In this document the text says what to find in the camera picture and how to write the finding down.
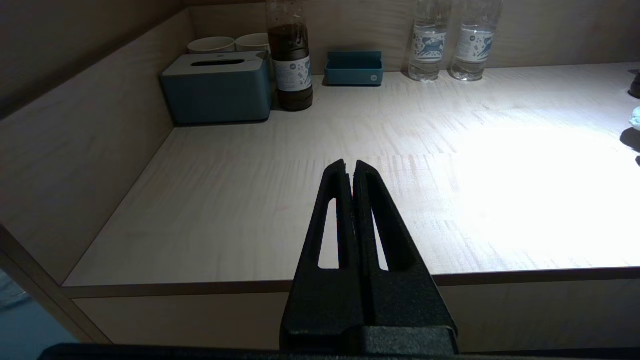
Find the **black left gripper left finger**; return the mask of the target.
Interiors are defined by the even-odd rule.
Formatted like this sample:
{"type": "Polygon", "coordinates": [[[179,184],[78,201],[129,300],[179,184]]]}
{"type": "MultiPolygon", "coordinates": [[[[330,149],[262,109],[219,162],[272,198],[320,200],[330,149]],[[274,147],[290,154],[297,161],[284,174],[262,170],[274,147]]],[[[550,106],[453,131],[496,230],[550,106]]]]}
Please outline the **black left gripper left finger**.
{"type": "Polygon", "coordinates": [[[362,325],[361,262],[345,161],[322,174],[317,200],[279,327],[282,351],[345,351],[344,333],[362,325]],[[329,203],[336,201],[338,268],[319,265],[329,203]]]}

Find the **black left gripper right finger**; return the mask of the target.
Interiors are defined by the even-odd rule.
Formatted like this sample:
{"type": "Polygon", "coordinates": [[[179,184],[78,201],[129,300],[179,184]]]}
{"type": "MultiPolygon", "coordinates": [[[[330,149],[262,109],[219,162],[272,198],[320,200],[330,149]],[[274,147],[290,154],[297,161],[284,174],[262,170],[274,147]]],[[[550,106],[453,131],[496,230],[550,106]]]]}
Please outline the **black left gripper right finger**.
{"type": "Polygon", "coordinates": [[[362,353],[457,353],[457,326],[379,171],[358,161],[353,200],[361,258],[362,353]]]}

